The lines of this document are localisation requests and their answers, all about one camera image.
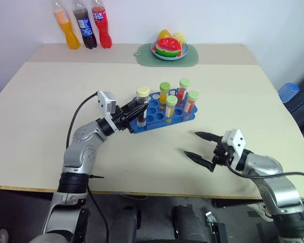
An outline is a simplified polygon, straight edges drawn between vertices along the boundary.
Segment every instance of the bottle label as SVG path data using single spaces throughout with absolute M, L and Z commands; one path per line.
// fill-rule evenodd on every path
M 55 13 L 54 15 L 59 24 L 66 24 L 70 21 L 66 12 L 59 12 Z
M 191 106 L 191 104 L 188 101 L 186 101 L 183 111 L 187 113 L 189 111 L 190 106 Z
M 82 36 L 88 37 L 88 36 L 92 35 L 93 32 L 92 32 L 89 18 L 78 19 L 78 24 L 79 24 Z
M 101 12 L 94 12 L 93 18 L 95 19 L 96 22 L 106 23 L 107 22 L 106 11 L 104 10 Z
M 184 100 L 184 98 L 186 97 L 186 93 L 187 93 L 187 90 L 184 90 L 183 95 L 182 95 L 182 100 Z
M 165 112 L 166 117 L 170 117 L 170 113 L 171 113 L 171 108 L 169 108 L 169 107 L 167 106 L 167 107 L 166 107 L 166 112 Z

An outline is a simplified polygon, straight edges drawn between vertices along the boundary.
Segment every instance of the orange soda bottle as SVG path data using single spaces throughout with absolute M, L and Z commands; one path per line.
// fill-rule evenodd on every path
M 80 43 L 72 30 L 72 24 L 63 3 L 60 0 L 52 0 L 52 10 L 57 23 L 65 34 L 67 45 L 70 49 L 78 49 L 80 47 Z

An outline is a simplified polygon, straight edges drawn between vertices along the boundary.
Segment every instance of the fruit bowl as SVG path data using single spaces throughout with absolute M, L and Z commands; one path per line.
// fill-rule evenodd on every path
M 152 45 L 151 45 L 151 51 L 153 52 L 153 54 L 162 59 L 162 60 L 166 60 L 166 61 L 175 61 L 175 60 L 178 60 L 178 59 L 181 59 L 183 58 L 189 51 L 189 46 L 188 44 L 185 44 L 183 47 L 182 47 L 182 53 L 181 53 L 181 56 L 179 57 L 164 57 L 164 56 L 161 56 L 159 55 L 158 53 L 155 52 L 155 45 L 156 45 L 157 41 L 153 42 Z

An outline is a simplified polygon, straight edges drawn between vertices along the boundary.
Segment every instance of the black cable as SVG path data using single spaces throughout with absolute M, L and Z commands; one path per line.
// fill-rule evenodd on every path
M 97 93 L 94 93 L 94 94 L 92 94 L 91 96 L 89 96 L 89 97 L 88 97 L 87 99 L 85 99 L 85 100 L 78 106 L 78 108 L 75 110 L 75 113 L 74 113 L 74 115 L 73 115 L 73 117 L 72 117 L 72 120 L 71 120 L 71 123 L 70 123 L 69 131 L 67 132 L 67 137 L 66 137 L 66 148 L 69 147 L 69 141 L 70 141 L 70 135 L 71 135 L 72 127 L 73 127 L 75 118 L 76 118 L 76 116 L 77 116 L 79 110 L 81 109 L 81 107 L 82 107 L 88 100 L 90 100 L 91 98 L 95 97 L 96 95 L 97 95 Z M 87 185 L 87 190 L 88 190 L 88 194 L 89 194 L 89 196 L 90 196 L 90 198 L 91 198 L 93 204 L 95 205 L 96 209 L 98 210 L 98 212 L 99 212 L 99 214 L 100 214 L 100 216 L 101 216 L 101 218 L 102 218 L 102 220 L 103 220 L 103 222 L 104 222 L 104 224 L 105 224 L 105 227 L 106 227 L 106 243 L 108 243 L 108 242 L 109 242 L 109 226 L 108 226 L 107 220 L 106 220 L 106 218 L 105 218 L 105 216 L 104 216 L 102 210 L 100 209 L 100 207 L 99 207 L 99 205 L 98 205 L 96 199 L 93 197 L 93 195 L 92 195 L 92 193 L 91 193 L 91 190 L 90 190 L 90 188 L 89 188 L 89 185 Z
M 137 201 L 145 201 L 148 199 L 148 196 L 145 196 L 144 198 L 135 198 L 133 196 L 128 196 L 128 195 L 121 195 L 122 197 L 126 197 L 126 198 L 129 198 L 129 199 L 133 199 L 133 200 L 137 200 Z
M 268 175 L 268 176 L 248 176 L 248 175 L 242 175 L 239 172 L 236 172 L 230 165 L 229 160 L 227 159 L 225 161 L 226 166 L 228 169 L 235 175 L 240 176 L 242 178 L 247 178 L 247 179 L 269 179 L 269 178 L 276 178 L 276 177 L 282 177 L 282 176 L 304 176 L 303 172 L 286 172 L 286 173 L 280 173 L 280 174 L 275 174 L 275 175 Z
M 108 223 L 107 223 L 107 220 L 102 212 L 102 210 L 100 209 L 96 199 L 93 197 L 92 193 L 91 193 L 91 190 L 89 188 L 89 186 L 87 186 L 87 190 L 88 190 L 88 194 L 93 202 L 93 204 L 96 206 L 96 209 L 98 210 L 98 212 L 100 213 L 100 216 L 102 217 L 102 220 L 105 224 L 105 227 L 106 227 L 106 243 L 109 243 L 109 227 L 108 227 Z
M 89 96 L 87 99 L 85 99 L 79 106 L 78 108 L 75 110 L 75 113 L 72 117 L 72 120 L 71 120 L 71 124 L 70 124 L 70 127 L 69 127 L 69 131 L 67 132 L 67 137 L 66 137 L 66 148 L 68 148 L 69 146 L 69 141 L 70 141 L 70 135 L 71 135 L 71 130 L 72 130 L 72 127 L 73 127 L 73 123 L 75 121 L 75 118 L 79 112 L 79 110 L 81 109 L 81 107 L 88 101 L 90 100 L 91 98 L 95 97 L 97 95 L 97 93 L 94 93 L 92 94 L 91 96 Z

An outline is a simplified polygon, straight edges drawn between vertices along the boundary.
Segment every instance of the yellow cap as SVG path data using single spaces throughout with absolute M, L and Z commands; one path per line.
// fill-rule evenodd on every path
M 146 97 L 150 94 L 149 87 L 141 87 L 136 90 L 137 97 Z

